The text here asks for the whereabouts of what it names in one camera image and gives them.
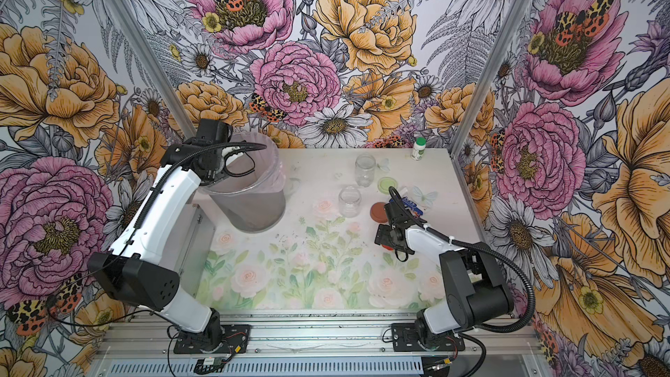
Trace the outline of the brown lid peanut jar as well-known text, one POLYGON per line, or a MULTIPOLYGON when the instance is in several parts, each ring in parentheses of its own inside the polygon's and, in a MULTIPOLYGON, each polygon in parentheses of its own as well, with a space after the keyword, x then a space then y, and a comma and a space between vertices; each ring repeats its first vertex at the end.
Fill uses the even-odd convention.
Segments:
POLYGON ((354 218, 360 213, 362 195, 358 187, 347 185, 338 194, 338 211, 346 218, 354 218))

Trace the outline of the green lid peanut jar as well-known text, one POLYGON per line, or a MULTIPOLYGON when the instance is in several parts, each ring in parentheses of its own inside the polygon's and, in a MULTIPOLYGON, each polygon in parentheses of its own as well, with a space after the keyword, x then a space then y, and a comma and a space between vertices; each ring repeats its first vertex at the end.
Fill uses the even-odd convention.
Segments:
POLYGON ((361 188, 367 188, 373 184, 377 162, 372 155, 359 155, 355 161, 355 181, 361 188))

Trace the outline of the mesh bin with pink bag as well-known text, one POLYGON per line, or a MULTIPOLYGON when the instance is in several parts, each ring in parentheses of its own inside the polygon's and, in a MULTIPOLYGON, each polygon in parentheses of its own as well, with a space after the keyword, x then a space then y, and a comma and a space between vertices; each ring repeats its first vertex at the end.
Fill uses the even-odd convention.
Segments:
POLYGON ((269 136, 256 132, 234 134, 232 141, 260 143, 266 148, 227 163, 229 171, 249 171, 247 176, 229 177, 201 190, 236 229, 246 233, 270 230, 282 219, 286 207, 286 177, 278 147, 269 136))

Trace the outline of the light green jar lid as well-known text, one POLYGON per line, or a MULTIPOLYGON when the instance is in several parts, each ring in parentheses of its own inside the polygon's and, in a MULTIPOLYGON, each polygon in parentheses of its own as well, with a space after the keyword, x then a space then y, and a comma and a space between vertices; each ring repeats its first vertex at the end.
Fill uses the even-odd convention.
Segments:
POLYGON ((396 189, 398 187, 398 182, 392 177, 382 177, 377 183, 377 189, 380 193, 384 195, 390 194, 390 188, 396 189))

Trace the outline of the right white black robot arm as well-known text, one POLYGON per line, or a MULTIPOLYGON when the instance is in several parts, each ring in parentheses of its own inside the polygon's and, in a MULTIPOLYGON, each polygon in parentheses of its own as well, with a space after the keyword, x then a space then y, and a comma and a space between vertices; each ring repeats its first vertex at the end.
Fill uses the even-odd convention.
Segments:
POLYGON ((474 328, 513 333, 523 323, 490 326, 488 321, 512 312, 511 294, 502 264, 511 261, 485 243, 470 244, 441 234, 415 216, 404 202, 384 205, 387 222, 378 227, 375 244, 402 254, 402 261, 419 254, 438 267, 438 286, 445 296, 420 310, 415 320, 416 340, 432 349, 450 337, 474 328))

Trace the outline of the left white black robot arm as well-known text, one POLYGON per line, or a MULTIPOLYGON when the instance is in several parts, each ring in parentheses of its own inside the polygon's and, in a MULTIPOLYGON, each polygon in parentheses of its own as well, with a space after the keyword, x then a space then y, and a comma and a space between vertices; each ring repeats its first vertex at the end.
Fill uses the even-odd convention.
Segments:
POLYGON ((218 349, 223 341, 219 316, 183 288, 165 258, 179 254, 179 217, 196 190, 223 171, 223 150, 231 136, 228 124, 202 120, 195 136, 170 146, 127 228, 107 251, 92 254, 87 262, 110 298, 146 307, 174 325, 188 348, 204 352, 218 349))

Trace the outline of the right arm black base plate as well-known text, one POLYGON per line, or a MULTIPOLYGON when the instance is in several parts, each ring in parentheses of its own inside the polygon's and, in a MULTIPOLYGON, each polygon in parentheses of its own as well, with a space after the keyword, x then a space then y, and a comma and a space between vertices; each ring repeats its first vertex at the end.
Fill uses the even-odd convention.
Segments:
POLYGON ((452 331, 435 334, 415 323, 394 323, 390 329, 394 352, 460 353, 465 349, 464 340, 452 331))

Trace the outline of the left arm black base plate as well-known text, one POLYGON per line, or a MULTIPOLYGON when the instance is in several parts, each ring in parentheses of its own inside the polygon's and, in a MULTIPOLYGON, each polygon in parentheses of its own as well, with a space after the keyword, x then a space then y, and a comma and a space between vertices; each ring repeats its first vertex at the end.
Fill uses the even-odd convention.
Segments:
POLYGON ((179 331, 174 354, 244 354, 250 340, 251 326, 221 325, 202 333, 179 331))

